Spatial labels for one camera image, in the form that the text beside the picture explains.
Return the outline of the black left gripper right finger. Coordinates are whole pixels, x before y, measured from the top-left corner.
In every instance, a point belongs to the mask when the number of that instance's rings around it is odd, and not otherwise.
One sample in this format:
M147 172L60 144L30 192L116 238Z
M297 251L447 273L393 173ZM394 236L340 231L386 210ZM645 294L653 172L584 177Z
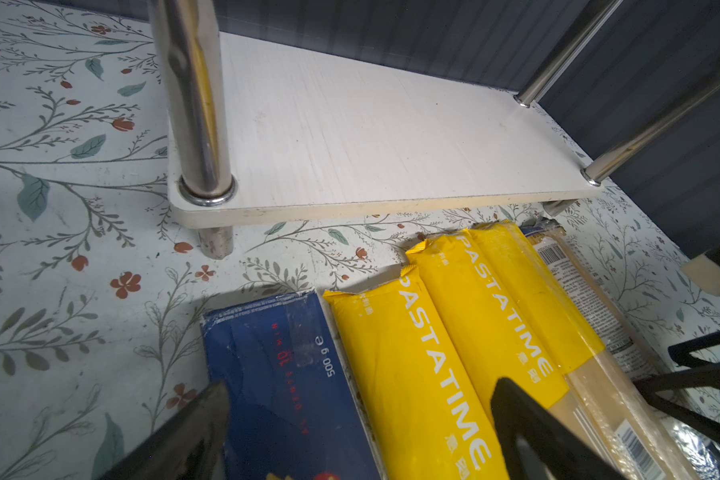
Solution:
M511 479L622 477L511 379L497 381L490 408Z

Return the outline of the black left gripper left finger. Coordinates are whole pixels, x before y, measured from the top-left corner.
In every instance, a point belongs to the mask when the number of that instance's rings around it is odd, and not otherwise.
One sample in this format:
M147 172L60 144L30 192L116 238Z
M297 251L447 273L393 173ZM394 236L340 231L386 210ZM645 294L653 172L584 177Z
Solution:
M226 436L229 392L209 384L180 412L104 473L104 479L210 479Z

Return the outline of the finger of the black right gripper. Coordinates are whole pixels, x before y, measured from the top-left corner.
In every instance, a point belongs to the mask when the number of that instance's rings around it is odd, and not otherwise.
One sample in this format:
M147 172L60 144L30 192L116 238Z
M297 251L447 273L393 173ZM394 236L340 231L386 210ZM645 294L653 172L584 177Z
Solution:
M673 345L668 348L668 353L684 369L641 379L634 385L649 405L720 444L720 422L660 396L664 391L702 387L720 392L720 362L703 360L694 355L697 351L714 346L720 346L720 330Z

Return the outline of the clear blue spaghetti bag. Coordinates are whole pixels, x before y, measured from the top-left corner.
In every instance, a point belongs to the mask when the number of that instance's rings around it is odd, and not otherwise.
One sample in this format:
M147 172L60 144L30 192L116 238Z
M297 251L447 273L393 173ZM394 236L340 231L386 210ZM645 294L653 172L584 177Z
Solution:
M538 253L547 255L547 267L630 380L644 380L670 372L612 301L603 289L603 279L594 272L556 220L531 219L520 229ZM720 479L718 443L666 413L657 409L652 412L702 479Z

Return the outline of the white two-tier shelf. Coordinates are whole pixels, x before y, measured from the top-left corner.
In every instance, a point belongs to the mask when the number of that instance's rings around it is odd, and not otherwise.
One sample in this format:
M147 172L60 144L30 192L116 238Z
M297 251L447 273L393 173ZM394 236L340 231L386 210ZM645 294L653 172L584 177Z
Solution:
M238 225L593 196L720 90L720 54L633 137L595 160L536 105L616 11L588 3L519 93L223 33L209 1L152 1L167 89L170 205L205 255Z

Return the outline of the yellow Pastatime bag right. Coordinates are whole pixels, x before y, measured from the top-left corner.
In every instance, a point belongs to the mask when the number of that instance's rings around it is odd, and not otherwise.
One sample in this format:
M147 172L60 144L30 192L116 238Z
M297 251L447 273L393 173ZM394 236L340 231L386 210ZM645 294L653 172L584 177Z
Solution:
M591 359L564 377L609 445L630 460L635 475L628 479L697 478L677 443L547 267L547 255L538 253L512 223L493 223L470 233L532 325L550 341L554 355L562 355L566 343L594 351Z

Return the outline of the yellow pastatime bag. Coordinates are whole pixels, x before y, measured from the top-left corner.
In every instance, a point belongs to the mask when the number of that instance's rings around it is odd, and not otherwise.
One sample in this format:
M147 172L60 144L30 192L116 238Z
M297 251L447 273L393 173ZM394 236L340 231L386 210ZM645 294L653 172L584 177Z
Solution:
M507 478L494 429L417 268L363 293L323 297L389 478Z
M532 325L468 231L422 241L406 257L423 280L483 408L490 407L499 380L508 378L609 466L634 477L630 460L609 445L564 377L594 351L566 343L563 354L554 355L550 341Z
M591 359L564 377L609 445L630 460L635 475L628 479L697 478L677 443L547 267L547 255L538 253L512 223L493 223L470 233L532 325L550 341L554 355L562 355L566 343L594 351Z

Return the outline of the blue Barilla spaghetti box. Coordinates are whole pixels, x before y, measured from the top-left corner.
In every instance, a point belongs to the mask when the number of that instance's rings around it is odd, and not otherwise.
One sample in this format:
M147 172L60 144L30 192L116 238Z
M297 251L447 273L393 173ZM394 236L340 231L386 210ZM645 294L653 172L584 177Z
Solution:
M377 462L315 291L205 313L225 383L229 479L377 479Z

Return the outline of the yellow Pastatime bag left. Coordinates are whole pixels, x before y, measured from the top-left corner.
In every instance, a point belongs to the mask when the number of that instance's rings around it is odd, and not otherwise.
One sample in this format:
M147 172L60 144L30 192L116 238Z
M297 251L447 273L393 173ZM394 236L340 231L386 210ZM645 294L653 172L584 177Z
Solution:
M389 478L507 478L494 429L417 268L363 293L323 297Z

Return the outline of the yellow Pastatime bag middle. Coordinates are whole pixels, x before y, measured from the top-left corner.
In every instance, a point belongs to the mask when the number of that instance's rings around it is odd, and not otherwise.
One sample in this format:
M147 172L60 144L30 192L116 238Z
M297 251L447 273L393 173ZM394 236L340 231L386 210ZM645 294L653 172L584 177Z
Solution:
M564 377L594 351L566 343L563 354L554 355L550 341L532 325L468 231L422 241L406 257L423 280L483 408L490 407L499 380L508 378L609 466L634 477L630 460L609 445Z

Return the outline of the floral patterned table mat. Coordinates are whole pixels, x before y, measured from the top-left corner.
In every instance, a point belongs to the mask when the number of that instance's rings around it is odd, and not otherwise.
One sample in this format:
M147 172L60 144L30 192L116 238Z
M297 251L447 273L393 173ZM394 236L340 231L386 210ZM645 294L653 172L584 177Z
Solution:
M428 234L535 204L242 227L207 258L166 194L147 25L0 1L0 479L95 479L207 384L200 317L395 276Z

